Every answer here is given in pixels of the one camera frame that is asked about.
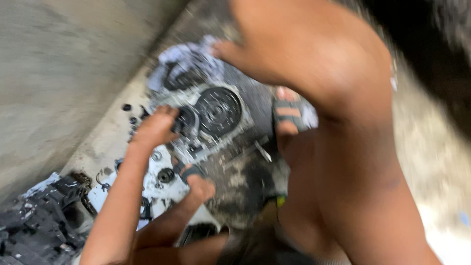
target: hand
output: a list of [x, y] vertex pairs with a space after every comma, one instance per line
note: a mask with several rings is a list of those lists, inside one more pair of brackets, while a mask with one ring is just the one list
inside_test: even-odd
[[158, 106], [154, 114], [141, 123], [132, 141], [154, 149], [158, 145], [177, 139], [178, 135], [171, 132], [171, 128], [178, 113], [177, 108], [168, 105]]
[[231, 7], [244, 42], [216, 43], [213, 54], [259, 82], [292, 88], [331, 112], [339, 108], [339, 93], [350, 99], [353, 89], [390, 80], [390, 55], [381, 39], [340, 6], [231, 0]]

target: metal part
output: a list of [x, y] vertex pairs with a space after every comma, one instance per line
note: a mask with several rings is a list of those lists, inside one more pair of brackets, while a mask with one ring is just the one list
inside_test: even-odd
[[137, 122], [138, 122], [138, 119], [136, 119], [136, 117], [129, 118], [129, 123], [130, 124], [136, 124]]
[[[196, 106], [198, 101], [199, 105], [204, 99], [212, 104], [209, 107], [199, 106], [205, 112], [203, 115]], [[225, 83], [202, 84], [184, 91], [151, 94], [150, 109], [155, 110], [162, 104], [176, 108], [194, 108], [197, 118], [201, 120], [195, 123], [189, 137], [182, 136], [172, 142], [175, 152], [185, 164], [206, 160], [209, 155], [225, 148], [234, 137], [253, 126], [250, 111], [240, 97], [239, 89]]]
[[150, 212], [151, 203], [149, 199], [142, 196], [141, 206], [144, 207], [144, 211], [141, 213], [141, 216], [139, 217], [139, 219], [151, 221], [152, 220], [152, 216]]
[[199, 124], [198, 111], [192, 106], [182, 106], [179, 107], [179, 115], [173, 122], [171, 130], [187, 138], [192, 138], [198, 134]]
[[0, 212], [0, 264], [68, 264], [81, 252], [88, 231], [80, 227], [92, 217], [80, 210], [88, 184], [75, 176], [45, 184]]
[[262, 154], [263, 158], [267, 162], [271, 163], [271, 156], [268, 154], [267, 151], [265, 151], [265, 149], [262, 148], [262, 146], [259, 144], [259, 142], [255, 141], [254, 145], [259, 150], [260, 154]]
[[157, 179], [162, 183], [170, 183], [175, 179], [175, 174], [171, 168], [164, 168], [157, 174]]
[[268, 161], [268, 162], [271, 162], [271, 156], [261, 147], [262, 145], [268, 143], [269, 139], [268, 139], [268, 136], [265, 135], [262, 139], [258, 140], [258, 141], [255, 141], [254, 144], [252, 146], [250, 146], [249, 148], [247, 149], [244, 149], [242, 151], [242, 153], [240, 153], [239, 155], [237, 155], [235, 158], [233, 158], [231, 161], [225, 163], [223, 166], [222, 166], [222, 169], [223, 170], [226, 170], [227, 168], [229, 168], [230, 166], [232, 166], [235, 162], [237, 162], [238, 160], [240, 160], [241, 158], [244, 158], [246, 156], [248, 156], [249, 154], [251, 154], [252, 152], [254, 152], [255, 150], [259, 150], [260, 153], [262, 154], [262, 156]]
[[[193, 56], [198, 57], [197, 60], [205, 60], [201, 55], [193, 53]], [[190, 68], [188, 71], [183, 72], [176, 77], [172, 78], [171, 73], [174, 68], [179, 68], [178, 63], [168, 63], [167, 74], [163, 81], [163, 85], [170, 91], [186, 90], [194, 85], [206, 82], [207, 77], [197, 67]]]
[[100, 173], [98, 173], [98, 174], [95, 176], [95, 180], [97, 181], [98, 184], [101, 185], [101, 189], [102, 189], [103, 191], [106, 190], [106, 191], [108, 192], [108, 191], [110, 190], [110, 188], [111, 188], [110, 184], [108, 184], [108, 183], [105, 183], [105, 184], [101, 183], [100, 180], [98, 179], [98, 176], [100, 176]]
[[155, 151], [154, 153], [152, 153], [150, 158], [152, 158], [153, 161], [160, 161], [160, 159], [162, 159], [162, 153], [159, 151]]
[[206, 89], [195, 108], [200, 113], [201, 131], [215, 137], [233, 131], [242, 116], [239, 98], [224, 87]]
[[123, 161], [123, 158], [116, 159], [114, 161], [114, 170], [116, 171], [116, 173], [119, 172], [119, 166], [121, 166], [122, 161]]
[[121, 107], [121, 109], [124, 110], [124, 111], [130, 111], [130, 110], [132, 110], [132, 106], [131, 106], [131, 104], [124, 104]]

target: gear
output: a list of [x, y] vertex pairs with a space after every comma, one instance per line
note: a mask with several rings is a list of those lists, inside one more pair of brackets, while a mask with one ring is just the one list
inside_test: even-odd
[[238, 96], [224, 87], [206, 89], [195, 108], [200, 113], [200, 130], [215, 137], [233, 131], [242, 117]]

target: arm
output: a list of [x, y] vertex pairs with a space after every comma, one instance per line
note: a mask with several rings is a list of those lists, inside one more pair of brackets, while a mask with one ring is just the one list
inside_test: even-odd
[[303, 203], [319, 206], [356, 265], [438, 265], [396, 157], [390, 55], [381, 39], [323, 0], [233, 0], [232, 10], [244, 43], [219, 43], [215, 56], [317, 109]]
[[178, 109], [161, 106], [137, 130], [116, 180], [98, 214], [80, 259], [81, 265], [124, 264], [139, 219], [142, 184], [152, 150], [170, 142]]

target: ground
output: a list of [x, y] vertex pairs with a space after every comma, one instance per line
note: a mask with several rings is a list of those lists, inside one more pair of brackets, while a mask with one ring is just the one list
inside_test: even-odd
[[[453, 82], [444, 83], [443, 80], [448, 78], [456, 81], [458, 78], [433, 75], [437, 78], [424, 80], [423, 73], [417, 71], [420, 67], [419, 59], [411, 59], [407, 57], [407, 53], [398, 49], [391, 41], [390, 34], [378, 26], [373, 17], [356, 1], [344, 0], [341, 3], [373, 25], [393, 55], [393, 82], [396, 90], [393, 115], [398, 157], [422, 216], [429, 243], [446, 265], [470, 263], [471, 254], [465, 249], [471, 248], [468, 219], [471, 216], [471, 144], [466, 126], [461, 126], [458, 122], [460, 119], [455, 115], [462, 110], [463, 104], [447, 100], [453, 96], [438, 96], [447, 93], [433, 93], [437, 88], [445, 92], [452, 91], [456, 87]], [[389, 31], [394, 33], [394, 29], [389, 28]], [[193, 1], [171, 28], [155, 55], [173, 44], [196, 41], [204, 34], [237, 38], [225, 1]], [[77, 149], [63, 172], [81, 169], [87, 175], [94, 176], [106, 167], [113, 168], [114, 159], [124, 154], [128, 139], [129, 114], [120, 111], [121, 104], [131, 103], [137, 106], [138, 102], [146, 101], [146, 74], [153, 64], [154, 59], [151, 58], [137, 73], [100, 124]], [[453, 63], [449, 65], [451, 68], [448, 69], [456, 66]], [[435, 69], [441, 69], [441, 65], [435, 66]], [[257, 116], [256, 113], [270, 113], [272, 91], [257, 83], [247, 87], [252, 86], [258, 88], [243, 91], [243, 95], [250, 94], [254, 98], [252, 101], [247, 100], [247, 104], [257, 120], [257, 117], [262, 116]], [[218, 188], [216, 199], [208, 207], [223, 223], [247, 225], [261, 207], [263, 198], [286, 190], [288, 171], [278, 157], [275, 162], [268, 164], [254, 152], [234, 168], [226, 172], [221, 170], [221, 164], [252, 145], [254, 140], [264, 135], [273, 137], [270, 120], [265, 118], [259, 121], [258, 129], [249, 132], [246, 138], [236, 139], [236, 144], [231, 149], [210, 157], [208, 163], [204, 164]], [[267, 149], [275, 155], [270, 149], [272, 146], [269, 144]], [[240, 203], [240, 198], [244, 198], [243, 204]]]

